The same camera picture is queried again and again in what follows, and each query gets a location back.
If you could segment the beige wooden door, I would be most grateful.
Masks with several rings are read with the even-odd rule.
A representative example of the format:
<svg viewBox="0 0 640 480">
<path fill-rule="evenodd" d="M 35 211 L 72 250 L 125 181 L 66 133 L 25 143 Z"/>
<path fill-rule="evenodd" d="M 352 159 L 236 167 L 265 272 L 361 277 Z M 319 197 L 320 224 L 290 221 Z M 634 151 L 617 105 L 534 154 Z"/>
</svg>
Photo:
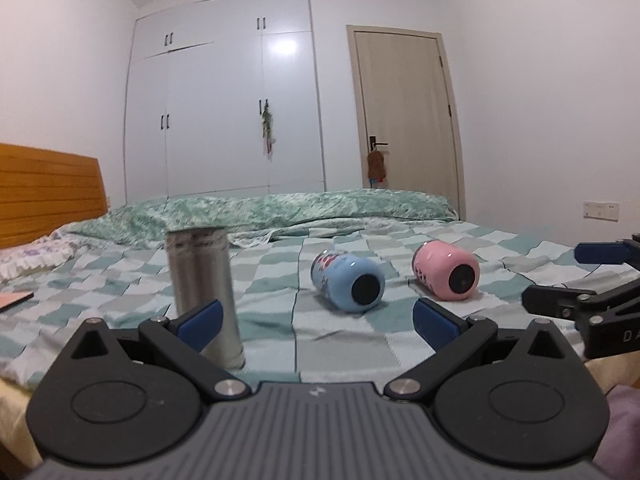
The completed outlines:
<svg viewBox="0 0 640 480">
<path fill-rule="evenodd" d="M 361 179 L 383 154 L 382 188 L 445 197 L 466 217 L 462 143 L 454 87 L 439 32 L 348 25 Z"/>
</svg>

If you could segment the stainless steel cup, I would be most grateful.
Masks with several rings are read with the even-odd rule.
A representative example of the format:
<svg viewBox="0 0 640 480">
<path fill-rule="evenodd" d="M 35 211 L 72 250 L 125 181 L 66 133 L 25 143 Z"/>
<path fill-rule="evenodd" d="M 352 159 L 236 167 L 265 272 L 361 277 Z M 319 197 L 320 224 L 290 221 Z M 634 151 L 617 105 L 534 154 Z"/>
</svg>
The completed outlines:
<svg viewBox="0 0 640 480">
<path fill-rule="evenodd" d="M 227 370 L 245 364 L 236 316 L 227 231 L 218 226 L 170 231 L 165 248 L 178 315 L 221 303 L 222 324 L 218 335 L 201 354 Z"/>
</svg>

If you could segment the floral ruffled pillow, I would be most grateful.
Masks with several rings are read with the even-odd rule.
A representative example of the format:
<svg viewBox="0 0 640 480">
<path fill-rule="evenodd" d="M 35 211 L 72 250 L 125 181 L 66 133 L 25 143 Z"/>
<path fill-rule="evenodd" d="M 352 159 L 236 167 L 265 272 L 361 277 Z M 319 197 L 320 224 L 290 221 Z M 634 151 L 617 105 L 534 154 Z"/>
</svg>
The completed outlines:
<svg viewBox="0 0 640 480">
<path fill-rule="evenodd" d="M 23 275 L 54 269 L 73 258 L 76 252 L 77 245 L 69 238 L 50 236 L 2 249 L 1 281 L 4 283 Z"/>
</svg>

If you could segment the orange wooden headboard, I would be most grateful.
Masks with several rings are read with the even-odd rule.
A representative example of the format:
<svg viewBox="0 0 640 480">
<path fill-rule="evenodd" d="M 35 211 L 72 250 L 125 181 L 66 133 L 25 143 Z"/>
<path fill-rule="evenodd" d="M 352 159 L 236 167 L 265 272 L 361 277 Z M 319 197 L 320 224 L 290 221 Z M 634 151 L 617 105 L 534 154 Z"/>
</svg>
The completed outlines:
<svg viewBox="0 0 640 480">
<path fill-rule="evenodd" d="M 107 213 L 95 158 L 3 143 L 0 169 L 3 249 L 30 243 L 64 224 Z"/>
</svg>

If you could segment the white wardrobe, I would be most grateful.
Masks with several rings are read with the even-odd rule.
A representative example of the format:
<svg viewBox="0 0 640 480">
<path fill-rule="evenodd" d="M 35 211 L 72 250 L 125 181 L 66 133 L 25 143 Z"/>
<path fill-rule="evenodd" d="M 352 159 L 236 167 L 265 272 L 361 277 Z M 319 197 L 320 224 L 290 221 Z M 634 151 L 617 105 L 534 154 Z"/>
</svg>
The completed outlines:
<svg viewBox="0 0 640 480">
<path fill-rule="evenodd" d="M 126 97 L 129 203 L 326 186 L 310 0 L 204 0 L 140 18 Z"/>
</svg>

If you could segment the pink cup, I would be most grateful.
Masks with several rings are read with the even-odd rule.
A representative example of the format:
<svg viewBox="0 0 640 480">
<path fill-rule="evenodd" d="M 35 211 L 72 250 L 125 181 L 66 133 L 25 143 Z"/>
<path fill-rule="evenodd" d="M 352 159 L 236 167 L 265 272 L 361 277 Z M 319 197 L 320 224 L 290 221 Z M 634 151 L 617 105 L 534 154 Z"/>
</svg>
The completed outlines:
<svg viewBox="0 0 640 480">
<path fill-rule="evenodd" d="M 480 264 L 470 252 L 441 240 L 430 240 L 413 254 L 411 267 L 419 283 L 444 301 L 463 301 L 476 291 Z"/>
</svg>

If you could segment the pink book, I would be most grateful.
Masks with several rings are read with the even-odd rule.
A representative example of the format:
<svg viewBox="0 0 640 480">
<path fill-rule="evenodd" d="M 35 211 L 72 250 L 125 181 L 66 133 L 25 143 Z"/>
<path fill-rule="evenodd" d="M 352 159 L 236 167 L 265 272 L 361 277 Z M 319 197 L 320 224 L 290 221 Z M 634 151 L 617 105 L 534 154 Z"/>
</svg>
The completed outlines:
<svg viewBox="0 0 640 480">
<path fill-rule="evenodd" d="M 11 309 L 32 299 L 33 292 L 2 292 L 0 294 L 0 311 Z"/>
</svg>

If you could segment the green hanging ornament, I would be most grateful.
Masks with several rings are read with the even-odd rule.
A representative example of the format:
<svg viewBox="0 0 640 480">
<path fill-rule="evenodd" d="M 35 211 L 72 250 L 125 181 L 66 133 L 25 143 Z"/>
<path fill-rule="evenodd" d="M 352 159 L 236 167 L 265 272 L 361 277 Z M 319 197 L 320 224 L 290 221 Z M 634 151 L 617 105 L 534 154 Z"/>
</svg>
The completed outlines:
<svg viewBox="0 0 640 480">
<path fill-rule="evenodd" d="M 262 111 L 260 112 L 260 120 L 262 121 L 262 140 L 264 141 L 264 148 L 268 159 L 272 159 L 273 154 L 273 118 L 270 110 L 269 100 L 265 99 L 262 103 Z"/>
</svg>

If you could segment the green floral quilt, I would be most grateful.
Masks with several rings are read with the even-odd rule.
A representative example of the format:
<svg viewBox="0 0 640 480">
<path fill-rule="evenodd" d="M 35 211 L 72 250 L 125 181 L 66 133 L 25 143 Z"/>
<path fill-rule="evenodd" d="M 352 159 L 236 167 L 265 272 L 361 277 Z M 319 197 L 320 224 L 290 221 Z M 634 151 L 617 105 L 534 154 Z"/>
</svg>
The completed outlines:
<svg viewBox="0 0 640 480">
<path fill-rule="evenodd" d="M 186 196 L 122 206 L 103 216 L 75 221 L 63 233 L 138 247 L 154 247 L 169 232 L 223 228 L 232 244 L 264 244 L 287 230 L 352 229 L 371 222 L 453 222 L 457 211 L 440 195 L 384 188 L 274 194 L 255 197 Z"/>
</svg>

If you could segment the white wall socket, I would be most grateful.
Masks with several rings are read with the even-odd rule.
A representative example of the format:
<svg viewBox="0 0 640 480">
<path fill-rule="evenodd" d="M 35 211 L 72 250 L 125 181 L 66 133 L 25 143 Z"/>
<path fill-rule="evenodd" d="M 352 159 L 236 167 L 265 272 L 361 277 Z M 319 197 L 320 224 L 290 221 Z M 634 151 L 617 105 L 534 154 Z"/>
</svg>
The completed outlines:
<svg viewBox="0 0 640 480">
<path fill-rule="evenodd" d="M 611 202 L 585 202 L 584 218 L 617 222 L 620 220 L 620 204 Z"/>
</svg>

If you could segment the blue cartoon sticker cup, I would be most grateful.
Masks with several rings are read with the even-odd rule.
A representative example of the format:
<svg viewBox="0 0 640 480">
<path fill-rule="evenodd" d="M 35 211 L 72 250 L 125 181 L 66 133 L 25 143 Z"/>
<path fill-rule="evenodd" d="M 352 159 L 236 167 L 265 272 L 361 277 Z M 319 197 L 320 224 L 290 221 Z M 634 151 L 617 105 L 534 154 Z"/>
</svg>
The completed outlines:
<svg viewBox="0 0 640 480">
<path fill-rule="evenodd" d="M 337 310 L 361 314 L 375 308 L 385 292 L 381 267 L 351 252 L 325 250 L 314 258 L 311 283 Z"/>
</svg>

